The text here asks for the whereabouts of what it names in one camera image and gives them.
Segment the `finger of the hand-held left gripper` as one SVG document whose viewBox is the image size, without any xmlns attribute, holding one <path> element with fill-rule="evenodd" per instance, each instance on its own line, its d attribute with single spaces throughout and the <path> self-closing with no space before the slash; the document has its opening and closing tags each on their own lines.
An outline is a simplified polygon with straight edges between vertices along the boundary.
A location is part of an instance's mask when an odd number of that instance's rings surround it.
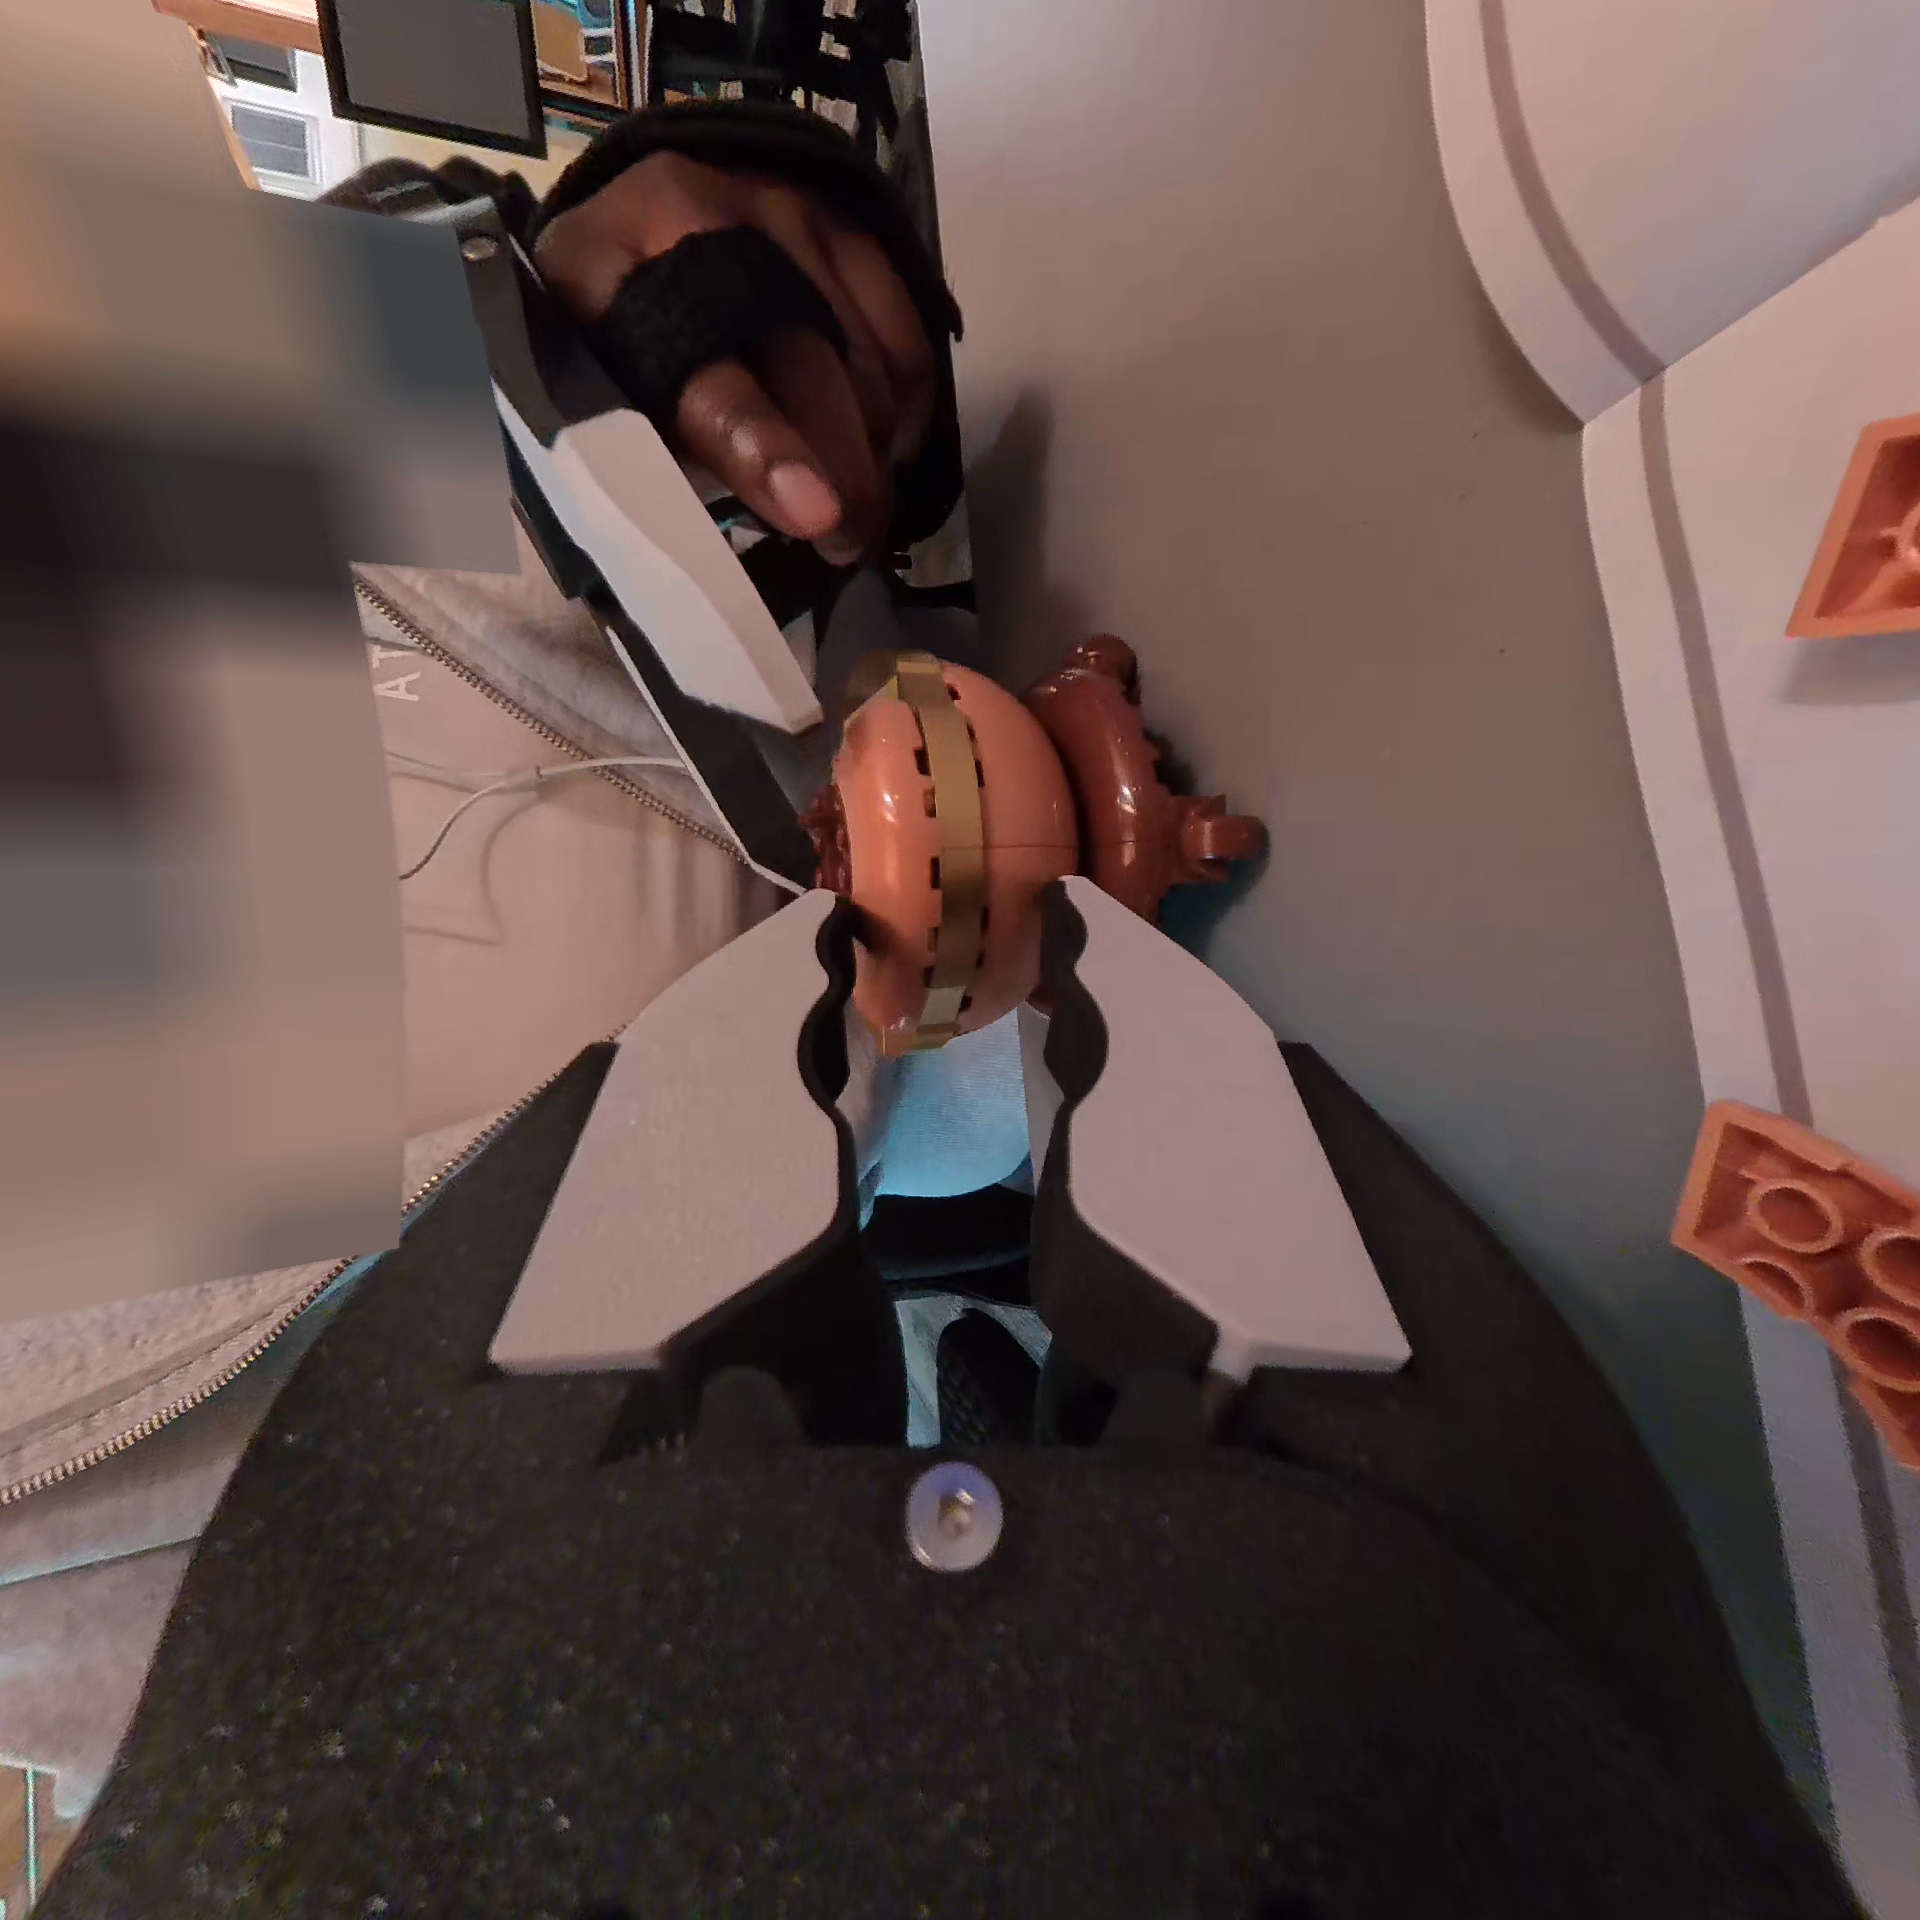
<svg viewBox="0 0 1920 1920">
<path fill-rule="evenodd" d="M 807 669 L 651 423 L 616 407 L 540 439 L 506 391 L 497 412 L 679 692 L 788 735 L 824 722 Z"/>
</svg>

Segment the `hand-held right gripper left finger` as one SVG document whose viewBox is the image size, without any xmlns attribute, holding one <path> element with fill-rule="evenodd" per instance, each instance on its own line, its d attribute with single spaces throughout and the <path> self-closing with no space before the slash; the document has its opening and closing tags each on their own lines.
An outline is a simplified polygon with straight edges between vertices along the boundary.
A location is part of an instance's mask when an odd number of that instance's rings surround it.
<svg viewBox="0 0 1920 1920">
<path fill-rule="evenodd" d="M 623 1033 L 490 1358 L 508 1375 L 663 1370 L 848 1247 L 850 903 L 816 889 Z"/>
</svg>

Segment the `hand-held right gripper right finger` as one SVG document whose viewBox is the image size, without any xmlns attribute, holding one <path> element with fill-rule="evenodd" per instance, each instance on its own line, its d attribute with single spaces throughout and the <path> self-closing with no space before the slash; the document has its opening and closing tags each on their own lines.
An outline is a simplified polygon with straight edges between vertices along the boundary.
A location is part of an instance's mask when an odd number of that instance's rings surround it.
<svg viewBox="0 0 1920 1920">
<path fill-rule="evenodd" d="M 1055 1351 L 1111 1387 L 1401 1374 L 1409 1337 L 1264 1020 L 1089 878 L 1043 891 L 1040 933 L 1027 1283 Z"/>
</svg>

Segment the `brick pot model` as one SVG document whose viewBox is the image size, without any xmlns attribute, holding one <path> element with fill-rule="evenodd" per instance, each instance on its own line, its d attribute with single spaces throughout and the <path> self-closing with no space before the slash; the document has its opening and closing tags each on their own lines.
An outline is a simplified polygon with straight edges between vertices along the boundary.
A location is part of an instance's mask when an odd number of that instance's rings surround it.
<svg viewBox="0 0 1920 1920">
<path fill-rule="evenodd" d="M 1040 897 L 1070 876 L 1153 921 L 1224 883 L 1267 829 L 1178 794 L 1137 651 L 1098 633 L 1024 692 L 936 654 L 856 663 L 833 771 L 803 814 L 824 889 L 856 910 L 854 1005 L 899 1061 L 1040 989 Z"/>
</svg>

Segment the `black computer monitor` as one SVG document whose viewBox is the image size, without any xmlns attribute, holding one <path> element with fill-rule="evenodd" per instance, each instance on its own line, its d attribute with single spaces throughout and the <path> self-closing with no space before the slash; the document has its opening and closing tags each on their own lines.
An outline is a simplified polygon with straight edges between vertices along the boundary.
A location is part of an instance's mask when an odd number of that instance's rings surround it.
<svg viewBox="0 0 1920 1920">
<path fill-rule="evenodd" d="M 546 157 L 531 3 L 319 3 L 337 117 Z"/>
</svg>

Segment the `studded orange arc brick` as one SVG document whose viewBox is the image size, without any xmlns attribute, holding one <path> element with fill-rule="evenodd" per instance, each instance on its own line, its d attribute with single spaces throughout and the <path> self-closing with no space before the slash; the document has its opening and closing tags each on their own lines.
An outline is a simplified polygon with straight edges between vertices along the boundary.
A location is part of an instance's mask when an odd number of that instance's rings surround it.
<svg viewBox="0 0 1920 1920">
<path fill-rule="evenodd" d="M 1919 1471 L 1919 1196 L 1738 1099 L 1702 1117 L 1671 1244 L 1818 1333 L 1891 1457 Z"/>
<path fill-rule="evenodd" d="M 1919 628 L 1919 414 L 1863 427 L 1785 633 L 1796 639 Z"/>
</svg>

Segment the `white instruction booklet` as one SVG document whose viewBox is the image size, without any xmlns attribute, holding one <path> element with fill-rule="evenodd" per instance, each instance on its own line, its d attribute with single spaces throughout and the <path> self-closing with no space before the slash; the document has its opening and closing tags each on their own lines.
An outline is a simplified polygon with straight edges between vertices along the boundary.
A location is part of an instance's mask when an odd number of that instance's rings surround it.
<svg viewBox="0 0 1920 1920">
<path fill-rule="evenodd" d="M 1583 421 L 1702 1092 L 1916 1189 L 1916 631 L 1785 633 L 1916 414 L 1916 5 L 1426 5 L 1426 51 L 1473 265 Z M 1916 1471 L 1740 1305 L 1840 1858 L 1916 1915 Z"/>
</svg>

